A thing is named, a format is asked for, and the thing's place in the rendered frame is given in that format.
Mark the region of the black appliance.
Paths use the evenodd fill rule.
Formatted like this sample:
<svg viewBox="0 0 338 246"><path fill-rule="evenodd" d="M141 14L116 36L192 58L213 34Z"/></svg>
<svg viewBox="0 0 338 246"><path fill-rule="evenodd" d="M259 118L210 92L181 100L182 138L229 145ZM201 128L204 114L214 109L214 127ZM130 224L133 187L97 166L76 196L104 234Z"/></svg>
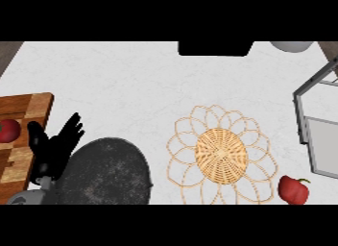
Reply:
<svg viewBox="0 0 338 246"><path fill-rule="evenodd" d="M179 41L181 56L244 57L251 49L253 41Z"/></svg>

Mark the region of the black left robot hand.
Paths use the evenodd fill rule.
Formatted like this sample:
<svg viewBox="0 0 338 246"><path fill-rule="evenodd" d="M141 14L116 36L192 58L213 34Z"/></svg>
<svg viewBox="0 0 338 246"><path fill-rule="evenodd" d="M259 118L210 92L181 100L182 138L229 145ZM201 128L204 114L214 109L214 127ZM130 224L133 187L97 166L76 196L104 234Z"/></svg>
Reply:
<svg viewBox="0 0 338 246"><path fill-rule="evenodd" d="M27 123L29 147L35 155L30 181L38 185L44 177L57 181L63 175L72 153L85 134L82 116L74 113L57 135L48 137L38 121Z"/></svg>

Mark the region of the grey metal tiered shelf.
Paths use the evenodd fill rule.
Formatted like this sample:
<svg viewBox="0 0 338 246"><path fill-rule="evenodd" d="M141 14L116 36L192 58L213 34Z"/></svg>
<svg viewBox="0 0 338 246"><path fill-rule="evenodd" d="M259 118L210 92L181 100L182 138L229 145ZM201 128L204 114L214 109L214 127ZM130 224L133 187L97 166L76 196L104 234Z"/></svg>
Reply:
<svg viewBox="0 0 338 246"><path fill-rule="evenodd" d="M338 45L323 49L328 64L293 93L300 143L309 147L312 171L338 179L338 122L304 114L301 96L316 85L338 87Z"/></svg>

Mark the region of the red tomato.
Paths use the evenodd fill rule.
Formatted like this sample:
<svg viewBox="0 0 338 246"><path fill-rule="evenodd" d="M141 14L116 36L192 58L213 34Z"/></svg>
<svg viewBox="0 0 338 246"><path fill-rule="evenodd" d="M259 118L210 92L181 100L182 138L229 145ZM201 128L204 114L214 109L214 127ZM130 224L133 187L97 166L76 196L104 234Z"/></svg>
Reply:
<svg viewBox="0 0 338 246"><path fill-rule="evenodd" d="M0 121L0 143L10 143L20 138L21 126L16 119Z"/></svg>

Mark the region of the red bell pepper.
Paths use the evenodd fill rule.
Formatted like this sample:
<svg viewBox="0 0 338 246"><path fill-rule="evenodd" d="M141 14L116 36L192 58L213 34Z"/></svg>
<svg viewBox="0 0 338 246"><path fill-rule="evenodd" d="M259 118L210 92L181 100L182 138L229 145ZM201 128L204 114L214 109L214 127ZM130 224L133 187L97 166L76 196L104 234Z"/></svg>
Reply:
<svg viewBox="0 0 338 246"><path fill-rule="evenodd" d="M279 182L279 196L291 205L304 205L310 197L310 189L304 185L307 179L294 179L287 175Z"/></svg>

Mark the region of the white bowl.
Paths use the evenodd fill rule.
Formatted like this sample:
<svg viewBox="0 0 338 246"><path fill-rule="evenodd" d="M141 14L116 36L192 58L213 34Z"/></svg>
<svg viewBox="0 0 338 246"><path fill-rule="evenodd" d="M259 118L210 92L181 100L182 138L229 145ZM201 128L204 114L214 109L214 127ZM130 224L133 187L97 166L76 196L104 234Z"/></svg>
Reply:
<svg viewBox="0 0 338 246"><path fill-rule="evenodd" d="M313 45L312 41L272 41L273 46L288 53L301 53Z"/></svg>

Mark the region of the checkered wooden cutting board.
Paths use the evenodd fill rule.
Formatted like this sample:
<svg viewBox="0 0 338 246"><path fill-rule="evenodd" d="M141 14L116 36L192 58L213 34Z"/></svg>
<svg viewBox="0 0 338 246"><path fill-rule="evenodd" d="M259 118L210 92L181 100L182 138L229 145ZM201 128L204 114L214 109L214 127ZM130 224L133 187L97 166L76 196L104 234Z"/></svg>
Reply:
<svg viewBox="0 0 338 246"><path fill-rule="evenodd" d="M38 121L46 127L55 96L51 92L0 97L0 121L16 119L21 126L18 139L0 143L0 204L27 190L33 163L29 148L27 123Z"/></svg>

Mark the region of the woven flower-shaped placemat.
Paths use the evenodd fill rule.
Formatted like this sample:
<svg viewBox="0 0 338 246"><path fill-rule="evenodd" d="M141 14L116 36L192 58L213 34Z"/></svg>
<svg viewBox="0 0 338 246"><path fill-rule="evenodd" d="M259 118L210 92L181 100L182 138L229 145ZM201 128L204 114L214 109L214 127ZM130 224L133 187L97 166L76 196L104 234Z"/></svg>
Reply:
<svg viewBox="0 0 338 246"><path fill-rule="evenodd" d="M204 120L195 116L198 110L206 111ZM234 121L232 115L237 114L240 118ZM209 117L214 117L216 125L210 127L209 125ZM189 131L179 131L178 125L181 122L188 121L191 130ZM195 129L194 122L198 122L206 131L200 134ZM244 129L240 133L234 132L234 128L238 123L244 123ZM242 136L245 134L256 134L256 140L245 144L242 140ZM194 135L197 137L197 143L189 145L185 143L182 136L184 135ZM263 148L259 146L259 142L265 138L267 147ZM182 148L173 152L170 149L170 144L173 141L182 144ZM248 149L260 150L263 156L253 160L248 156ZM241 111L226 111L225 108L219 105L207 106L195 106L191 110L191 114L186 117L181 117L175 121L175 135L169 139L167 143L167 150L170 155L169 160L169 167L167 167L167 178L169 181L181 188L181 196L184 204L188 204L185 189L200 187L201 192L201 204L206 204L206 197L204 197L204 185L206 181L212 181L217 185L216 195L212 199L210 204L216 204L217 201L223 205L226 205L226 200L223 196L222 188L223 186L229 185L235 191L235 198L237 198L237 205L241 202L241 199L245 199L248 202L257 205L263 205L275 199L275 177L279 173L279 164L276 162L275 156L272 154L272 141L270 138L265 135L259 122L254 118L244 116ZM185 151L194 151L194 161L182 160L178 155ZM270 174L260 164L260 162L269 158L273 165L275 171ZM173 162L186 166L185 172L182 174L181 182L178 182L170 176L172 164ZM265 179L254 179L247 174L248 165L253 164L265 174ZM198 167L203 178L194 184L186 184L186 177L191 169ZM254 189L256 199L248 198L240 191L240 181L245 179L250 181L251 187ZM270 196L262 199L260 191L257 184L267 184L270 187Z"/></svg>

